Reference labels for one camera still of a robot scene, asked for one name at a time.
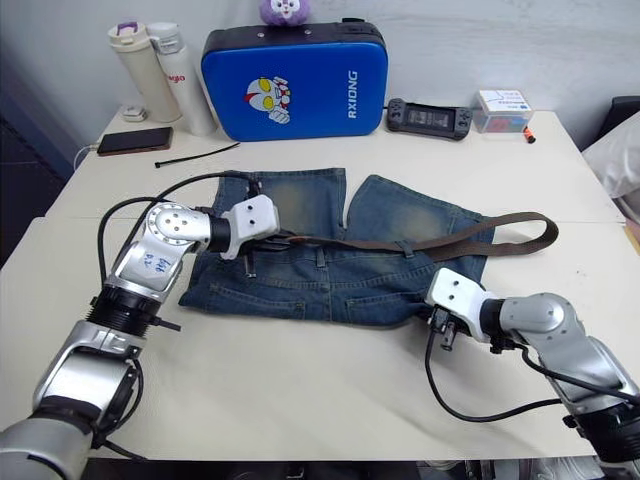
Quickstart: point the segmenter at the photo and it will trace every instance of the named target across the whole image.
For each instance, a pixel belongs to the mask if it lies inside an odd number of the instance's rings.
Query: black zip tie
[[[219,148],[218,150],[214,150],[213,152],[203,153],[201,155],[193,155],[191,157],[176,158],[175,160],[166,160],[164,162],[156,162],[155,165],[156,165],[156,168],[160,168],[160,167],[164,167],[165,165],[172,165],[174,163],[181,163],[181,162],[186,162],[188,160],[195,160],[196,158],[202,158],[209,155],[215,155],[216,153],[226,152],[227,150],[231,150],[232,148],[235,148],[238,145],[240,145],[240,142],[236,142],[233,145],[229,145],[228,147]]]

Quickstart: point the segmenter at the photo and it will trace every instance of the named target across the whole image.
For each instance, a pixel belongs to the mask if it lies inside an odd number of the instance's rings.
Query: purple plush toy
[[[302,25],[310,10],[309,0],[260,0],[260,17],[268,25]]]

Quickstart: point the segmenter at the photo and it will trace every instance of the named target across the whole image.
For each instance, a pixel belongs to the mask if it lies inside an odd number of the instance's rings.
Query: cartoon sticker
[[[287,108],[291,102],[291,91],[288,85],[284,78],[270,80],[260,77],[249,84],[244,100],[260,112],[269,112],[271,120],[284,125],[290,120]]]

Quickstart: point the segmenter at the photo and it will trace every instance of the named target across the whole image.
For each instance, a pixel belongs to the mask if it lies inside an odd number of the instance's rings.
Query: orange marker
[[[527,143],[533,143],[536,141],[536,137],[533,136],[533,132],[529,127],[525,127],[522,133],[524,133],[524,138],[527,140]]]

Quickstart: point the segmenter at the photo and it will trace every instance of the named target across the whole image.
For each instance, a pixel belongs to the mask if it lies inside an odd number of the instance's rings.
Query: white table
[[[531,209],[549,215],[559,222],[556,244],[526,257],[490,259],[484,285],[505,296],[551,291],[567,297],[589,333],[640,379],[635,353],[640,257],[555,115],[537,113],[532,128],[538,136],[534,145],[512,135],[485,138],[472,132],[464,142],[450,143],[378,130],[360,138],[243,144],[218,158],[160,170],[153,168],[160,154],[89,158],[46,219],[34,221],[0,274],[0,428],[30,413],[37,380],[99,290],[95,232],[102,211],[126,196],[157,193],[187,176],[227,168],[346,166],[351,194],[375,172],[485,214]],[[177,135],[181,151],[162,155],[191,155],[196,145],[206,151],[214,143],[225,141]],[[420,175],[413,170],[419,166]],[[559,179],[568,185],[562,187]],[[208,204],[212,187],[200,185],[175,198]],[[134,209],[124,211],[111,222],[109,258],[134,214]],[[503,228],[498,236],[519,237],[535,228]],[[194,460],[592,453],[562,424],[561,406],[485,425],[446,414],[426,381],[427,327],[421,322],[381,331],[212,316],[178,307],[192,263],[193,258],[186,261],[161,310],[183,331],[152,329],[148,335],[142,356],[145,397],[114,435],[127,448],[155,459]],[[438,350],[434,364],[445,398],[470,414],[553,397],[546,380],[517,354],[493,356],[465,338],[457,340],[453,353]]]

